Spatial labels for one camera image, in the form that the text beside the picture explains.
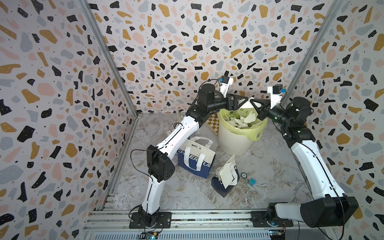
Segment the torn receipt scrap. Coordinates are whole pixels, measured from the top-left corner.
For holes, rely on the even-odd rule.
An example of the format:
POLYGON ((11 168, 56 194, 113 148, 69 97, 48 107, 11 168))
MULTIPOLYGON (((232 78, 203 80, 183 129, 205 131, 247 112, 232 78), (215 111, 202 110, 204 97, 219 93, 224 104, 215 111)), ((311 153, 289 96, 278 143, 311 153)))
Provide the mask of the torn receipt scrap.
POLYGON ((257 119, 256 114, 254 112, 250 112, 246 118, 244 118, 244 123, 250 124, 255 122, 257 119))

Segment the navy white tote bag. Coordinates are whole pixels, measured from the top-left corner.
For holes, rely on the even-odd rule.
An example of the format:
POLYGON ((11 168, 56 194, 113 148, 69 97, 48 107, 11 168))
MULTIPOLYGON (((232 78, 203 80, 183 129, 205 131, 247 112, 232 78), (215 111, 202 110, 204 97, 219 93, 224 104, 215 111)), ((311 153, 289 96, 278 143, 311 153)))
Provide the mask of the navy white tote bag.
POLYGON ((205 137, 186 140, 178 149, 178 165, 188 172, 207 179, 216 159, 211 150, 213 141, 205 137))

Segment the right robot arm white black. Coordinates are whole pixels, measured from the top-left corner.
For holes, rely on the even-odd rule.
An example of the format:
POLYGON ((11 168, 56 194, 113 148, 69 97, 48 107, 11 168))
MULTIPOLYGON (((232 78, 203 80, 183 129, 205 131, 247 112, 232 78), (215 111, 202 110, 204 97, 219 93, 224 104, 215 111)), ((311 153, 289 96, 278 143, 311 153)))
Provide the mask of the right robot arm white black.
POLYGON ((270 100, 250 102, 258 113, 258 119, 269 118, 280 126, 313 197, 312 201, 302 204, 270 203, 267 222, 272 226, 284 220, 303 222, 311 228, 343 226, 359 204, 336 182, 320 154, 314 135, 305 125, 313 112, 310 101, 295 97, 284 109, 279 105, 272 106, 270 100))

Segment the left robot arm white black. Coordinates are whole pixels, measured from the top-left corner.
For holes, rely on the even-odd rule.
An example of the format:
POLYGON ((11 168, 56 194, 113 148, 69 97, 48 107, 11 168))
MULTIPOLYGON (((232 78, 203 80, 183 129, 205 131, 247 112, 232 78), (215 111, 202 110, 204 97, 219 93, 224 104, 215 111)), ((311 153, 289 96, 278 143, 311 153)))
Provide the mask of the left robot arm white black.
POLYGON ((182 144, 212 114, 222 109, 238 110, 248 101, 247 97, 225 93, 228 88, 227 84, 220 84, 217 91, 213 84, 202 85, 186 116, 172 133, 156 146, 150 145, 144 150, 147 154, 146 176, 149 177, 149 184, 143 203, 138 207, 139 218, 144 222, 144 227, 152 227, 157 221, 164 184, 176 169, 172 159, 182 144))

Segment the paper scraps in bin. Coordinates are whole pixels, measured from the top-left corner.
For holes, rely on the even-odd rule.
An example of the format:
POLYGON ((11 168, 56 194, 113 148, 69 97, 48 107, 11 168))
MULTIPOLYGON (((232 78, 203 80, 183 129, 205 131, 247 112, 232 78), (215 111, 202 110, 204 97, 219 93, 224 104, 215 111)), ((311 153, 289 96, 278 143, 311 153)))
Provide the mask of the paper scraps in bin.
POLYGON ((238 111, 230 111, 228 114, 224 115, 224 120, 234 128, 248 129, 258 123, 258 119, 256 119, 255 122, 250 124, 244 123, 244 118, 246 118, 250 112, 253 111, 248 111, 244 109, 240 109, 238 111))

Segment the yellow-green bin liner bag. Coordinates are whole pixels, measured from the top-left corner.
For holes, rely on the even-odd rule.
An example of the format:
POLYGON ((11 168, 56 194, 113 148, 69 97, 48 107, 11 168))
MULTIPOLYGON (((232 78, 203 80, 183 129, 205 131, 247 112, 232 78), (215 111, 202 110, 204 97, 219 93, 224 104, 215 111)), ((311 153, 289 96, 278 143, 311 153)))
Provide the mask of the yellow-green bin liner bag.
POLYGON ((268 120, 260 120, 254 106, 248 101, 238 110, 222 109, 218 113, 220 127, 237 136, 247 137, 250 141, 258 141, 267 126, 268 120))

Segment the wooden checkerboard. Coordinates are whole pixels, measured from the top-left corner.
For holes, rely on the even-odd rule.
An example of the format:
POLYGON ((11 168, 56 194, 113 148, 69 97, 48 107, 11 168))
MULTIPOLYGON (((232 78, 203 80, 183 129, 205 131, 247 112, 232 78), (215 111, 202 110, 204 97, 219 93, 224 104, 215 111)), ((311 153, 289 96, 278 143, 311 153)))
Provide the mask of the wooden checkerboard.
POLYGON ((205 122, 205 124, 209 127, 209 129, 216 135, 219 134, 219 118, 217 113, 212 114, 210 118, 205 122))

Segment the white plastic trash bin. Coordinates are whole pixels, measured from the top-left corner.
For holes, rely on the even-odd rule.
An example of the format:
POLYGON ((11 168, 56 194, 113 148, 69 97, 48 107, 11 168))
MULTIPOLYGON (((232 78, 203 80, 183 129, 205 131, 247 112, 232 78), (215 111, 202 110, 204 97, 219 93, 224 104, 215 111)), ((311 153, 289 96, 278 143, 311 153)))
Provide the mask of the white plastic trash bin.
POLYGON ((258 120, 258 123, 248 129, 234 128, 228 124, 222 114, 218 114, 219 126, 219 146, 229 155, 240 156, 245 154, 253 144, 261 139, 263 130, 267 126, 268 120, 258 120))

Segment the small teal cube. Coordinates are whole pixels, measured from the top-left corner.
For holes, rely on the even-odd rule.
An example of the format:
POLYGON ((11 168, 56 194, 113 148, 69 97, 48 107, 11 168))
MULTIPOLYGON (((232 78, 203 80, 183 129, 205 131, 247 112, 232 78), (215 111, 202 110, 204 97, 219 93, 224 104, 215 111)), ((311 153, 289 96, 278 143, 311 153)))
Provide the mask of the small teal cube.
POLYGON ((249 182, 248 182, 248 184, 249 184, 250 186, 254 186, 255 183, 256 183, 256 180, 253 179, 253 178, 251 178, 251 179, 249 180, 249 182))

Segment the near navy tote bag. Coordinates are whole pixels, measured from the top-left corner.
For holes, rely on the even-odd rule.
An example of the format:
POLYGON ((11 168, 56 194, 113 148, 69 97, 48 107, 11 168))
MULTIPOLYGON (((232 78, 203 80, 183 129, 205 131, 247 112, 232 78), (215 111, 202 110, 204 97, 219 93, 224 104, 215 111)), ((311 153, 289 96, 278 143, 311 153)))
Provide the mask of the near navy tote bag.
POLYGON ((211 185, 220 196, 225 198, 237 185, 239 179, 240 174, 236 164, 236 156, 232 155, 212 178, 211 185))

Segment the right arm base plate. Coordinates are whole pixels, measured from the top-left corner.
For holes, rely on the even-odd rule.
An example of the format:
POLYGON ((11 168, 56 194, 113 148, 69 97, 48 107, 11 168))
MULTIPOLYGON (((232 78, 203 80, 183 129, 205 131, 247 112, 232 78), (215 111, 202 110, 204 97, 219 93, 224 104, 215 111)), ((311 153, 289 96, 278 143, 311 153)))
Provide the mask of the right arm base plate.
POLYGON ((252 211, 251 222, 254 228, 282 228, 293 227, 293 221, 289 219, 281 219, 271 211, 252 211))

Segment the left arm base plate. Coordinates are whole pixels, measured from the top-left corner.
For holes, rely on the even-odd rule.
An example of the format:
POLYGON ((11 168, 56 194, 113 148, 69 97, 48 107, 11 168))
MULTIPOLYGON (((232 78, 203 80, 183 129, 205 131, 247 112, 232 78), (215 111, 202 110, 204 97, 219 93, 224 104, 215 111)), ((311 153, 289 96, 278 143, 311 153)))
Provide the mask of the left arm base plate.
POLYGON ((157 212, 153 215, 133 213, 129 229, 169 229, 171 227, 171 220, 172 212, 157 212))

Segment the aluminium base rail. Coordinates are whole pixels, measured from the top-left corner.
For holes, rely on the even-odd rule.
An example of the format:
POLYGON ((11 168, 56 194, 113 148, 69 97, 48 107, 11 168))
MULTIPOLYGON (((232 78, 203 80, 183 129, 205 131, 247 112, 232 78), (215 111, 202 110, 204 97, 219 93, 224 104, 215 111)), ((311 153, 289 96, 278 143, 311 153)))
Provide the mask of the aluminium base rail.
POLYGON ((161 211, 152 227, 129 211, 94 211, 85 240, 337 240, 337 228, 310 228, 285 220, 270 226, 265 210, 161 211))

